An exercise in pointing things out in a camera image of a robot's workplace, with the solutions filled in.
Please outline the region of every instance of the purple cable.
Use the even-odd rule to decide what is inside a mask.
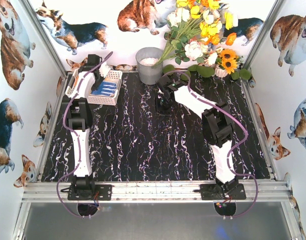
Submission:
[[[234,171],[234,169],[231,169],[229,157],[230,157],[230,154],[233,152],[233,150],[234,150],[235,148],[237,148],[239,145],[241,145],[242,143],[244,143],[244,142],[247,140],[247,138],[248,138],[248,136],[249,136],[248,131],[244,128],[244,126],[243,126],[238,120],[236,120],[235,117],[233,117],[233,116],[232,116],[231,114],[229,114],[228,112],[224,111],[224,110],[221,109],[220,107],[218,107],[218,106],[216,106],[216,105],[214,105],[214,104],[212,104],[212,103],[210,103],[210,102],[208,102],[208,101],[205,101],[205,100],[203,100],[203,99],[198,98],[198,96],[194,93],[194,91],[191,90],[191,88],[190,88],[191,78],[190,78],[190,76],[189,76],[188,74],[186,74],[185,72],[177,71],[177,70],[169,71],[169,72],[165,73],[162,77],[164,77],[165,75],[171,74],[171,73],[179,73],[179,74],[183,74],[184,76],[186,76],[187,79],[188,79],[187,89],[188,89],[189,93],[190,93],[193,97],[195,97],[195,98],[196,98],[197,100],[199,100],[200,102],[202,102],[202,103],[204,103],[204,104],[207,104],[207,105],[211,106],[212,108],[215,108],[216,110],[220,111],[220,112],[223,113],[224,115],[228,116],[230,119],[232,119],[232,120],[233,120],[233,121],[243,130],[243,132],[244,132],[244,138],[243,138],[240,142],[238,142],[237,144],[235,144],[235,145],[228,151],[227,156],[226,156],[226,160],[227,160],[227,166],[228,166],[229,170],[230,170],[233,174],[235,174],[235,175],[237,175],[237,176],[240,176],[240,177],[251,177],[251,178],[254,179],[254,183],[255,183],[255,197],[254,197],[254,201],[253,201],[252,205],[251,205],[245,212],[242,212],[242,213],[240,213],[240,214],[238,214],[238,215],[229,216],[229,217],[238,218],[238,217],[241,217],[241,216],[245,215],[247,212],[249,212],[249,211],[253,208],[254,204],[256,203],[256,201],[257,201],[257,199],[258,199],[259,185],[258,185],[257,179],[255,178],[254,175],[248,174],[248,173],[243,173],[243,174],[242,174],[242,173],[237,173],[237,172]]]
[[[60,192],[59,192],[59,184],[60,184],[60,182],[61,182],[64,178],[66,178],[66,177],[72,175],[72,174],[79,168],[80,163],[81,163],[81,143],[80,143],[80,139],[79,139],[79,134],[78,134],[74,129],[72,129],[72,128],[70,128],[69,126],[67,126],[66,119],[67,119],[67,115],[68,115],[68,112],[69,112],[69,109],[70,109],[71,104],[73,103],[74,99],[75,99],[75,98],[78,96],[78,94],[79,94],[79,90],[80,90],[80,87],[81,87],[81,84],[82,84],[84,78],[85,78],[88,74],[92,73],[94,70],[98,69],[104,62],[106,62],[106,61],[112,56],[112,54],[113,54],[113,52],[111,51],[111,52],[104,58],[103,61],[101,61],[98,65],[96,65],[96,66],[93,67],[90,71],[88,71],[87,73],[84,74],[83,78],[81,79],[81,81],[79,82],[79,84],[78,84],[78,86],[77,86],[77,89],[76,89],[76,90],[77,90],[77,94],[75,94],[75,95],[72,97],[72,99],[68,102],[67,107],[66,107],[65,112],[64,112],[64,115],[63,115],[63,126],[64,126],[64,128],[66,128],[67,130],[69,130],[69,131],[71,131],[72,133],[74,133],[74,134],[76,135],[76,137],[77,137],[77,145],[78,145],[78,164],[76,165],[76,167],[74,168],[73,171],[71,171],[71,172],[65,174],[64,176],[62,176],[62,177],[57,181],[57,183],[56,183],[56,193],[57,193],[57,197],[58,197],[59,201],[62,203],[63,207],[64,207],[71,215],[73,215],[74,217],[78,217],[78,218],[82,218],[82,219],[84,219],[83,216],[80,216],[80,215],[75,214],[74,212],[72,212],[72,211],[64,204],[64,202],[63,202],[63,200],[62,200],[62,198],[61,198],[61,196],[60,196]]]

